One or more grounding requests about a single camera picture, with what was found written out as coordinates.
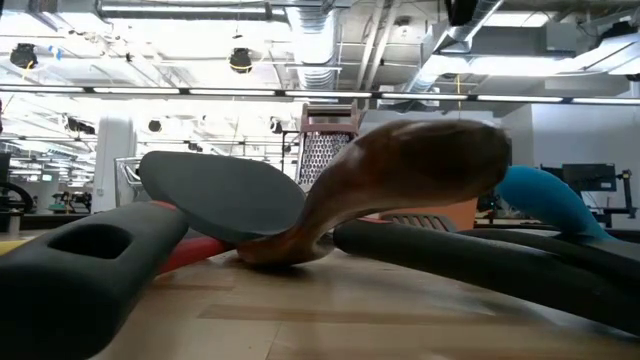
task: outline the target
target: wooden countertop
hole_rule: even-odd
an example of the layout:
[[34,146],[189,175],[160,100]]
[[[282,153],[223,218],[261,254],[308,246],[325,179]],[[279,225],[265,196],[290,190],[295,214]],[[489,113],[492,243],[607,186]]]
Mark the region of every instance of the wooden countertop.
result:
[[640,343],[340,251],[280,273],[247,269],[231,252],[158,277],[92,360],[147,359],[637,360]]

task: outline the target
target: ceiling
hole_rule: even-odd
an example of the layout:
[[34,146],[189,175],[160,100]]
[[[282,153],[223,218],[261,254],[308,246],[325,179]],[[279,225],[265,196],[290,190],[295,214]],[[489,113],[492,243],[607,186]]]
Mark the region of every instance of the ceiling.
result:
[[[0,83],[73,86],[140,86],[140,87],[209,87],[209,88],[283,88],[299,87],[295,59],[295,42],[289,24],[265,21],[198,20],[178,17],[170,19],[111,18],[100,21],[90,8],[74,8],[61,16],[64,25],[51,24],[42,17],[28,14],[20,7],[24,1],[5,1],[0,19]],[[63,1],[60,4],[92,1]],[[111,4],[149,3],[149,1],[111,1]],[[338,15],[336,68],[337,88],[353,90],[363,59],[367,34],[371,33],[375,0],[337,1]],[[548,22],[571,24],[580,32],[580,41],[592,43],[590,31],[598,31],[598,19],[614,19],[615,14],[636,17],[637,0],[560,1],[506,0],[478,33],[491,40],[489,30],[495,27],[540,28]],[[425,34],[430,25],[444,21],[445,10],[439,1],[401,2],[396,19],[403,25],[393,26],[384,48],[382,60],[373,79],[373,87],[401,86],[410,81],[426,61],[421,55]],[[380,30],[384,21],[379,24]],[[380,43],[383,31],[378,31]],[[23,70],[9,61],[18,43],[36,45],[38,65]],[[238,74],[229,67],[234,48],[251,49],[253,67],[248,74]],[[554,79],[544,77],[491,76],[460,74],[440,76],[434,87],[443,93],[551,94],[592,88],[592,95],[617,95],[625,89],[621,76],[581,76],[571,88],[553,86]],[[139,154],[153,149],[185,151],[180,140],[218,141],[205,151],[234,156],[266,158],[280,166],[281,135],[273,134],[269,125],[275,119],[285,130],[296,130],[302,103],[248,102],[227,100],[131,99],[117,97],[70,97],[36,94],[1,94],[3,136],[73,138],[76,133],[65,130],[69,117],[98,128],[101,115],[117,110],[136,120],[141,144]],[[433,110],[457,109],[458,104],[441,104]],[[464,109],[493,111],[502,114],[512,110],[503,104],[464,104]],[[162,131],[149,131],[150,120],[159,120]],[[16,158],[42,158],[47,150],[59,150],[69,166],[77,163],[90,169],[95,158],[95,143],[69,141],[5,141],[7,150]],[[256,146],[229,145],[254,142]],[[295,172],[291,160],[298,149],[287,155],[287,168]],[[16,167],[32,163],[14,161]]]

